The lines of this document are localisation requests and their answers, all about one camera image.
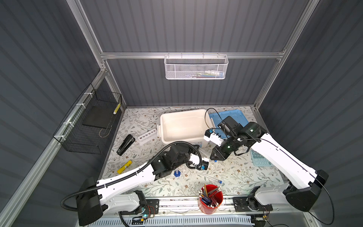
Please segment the white test tube rack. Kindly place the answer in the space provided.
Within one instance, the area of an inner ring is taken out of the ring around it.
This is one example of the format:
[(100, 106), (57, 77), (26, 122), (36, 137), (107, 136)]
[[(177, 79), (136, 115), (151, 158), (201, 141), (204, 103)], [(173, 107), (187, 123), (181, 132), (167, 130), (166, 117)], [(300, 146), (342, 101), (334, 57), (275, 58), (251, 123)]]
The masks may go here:
[(157, 129), (151, 129), (148, 132), (140, 135), (137, 138), (137, 141), (139, 142), (140, 145), (144, 145), (150, 141), (155, 141), (158, 139), (158, 131)]

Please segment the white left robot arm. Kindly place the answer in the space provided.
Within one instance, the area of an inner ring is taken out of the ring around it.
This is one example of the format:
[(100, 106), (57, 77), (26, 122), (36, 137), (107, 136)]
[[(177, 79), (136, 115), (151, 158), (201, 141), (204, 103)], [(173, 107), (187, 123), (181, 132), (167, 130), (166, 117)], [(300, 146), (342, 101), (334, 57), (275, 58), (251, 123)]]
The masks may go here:
[(60, 206), (76, 212), (80, 226), (92, 224), (107, 213), (142, 213), (147, 207), (143, 192), (135, 190), (129, 194), (128, 191), (169, 176), (182, 165), (206, 170), (209, 159), (201, 156), (197, 145), (186, 141), (172, 142), (133, 170), (99, 181), (92, 177), (85, 180), (79, 191), (61, 200)]

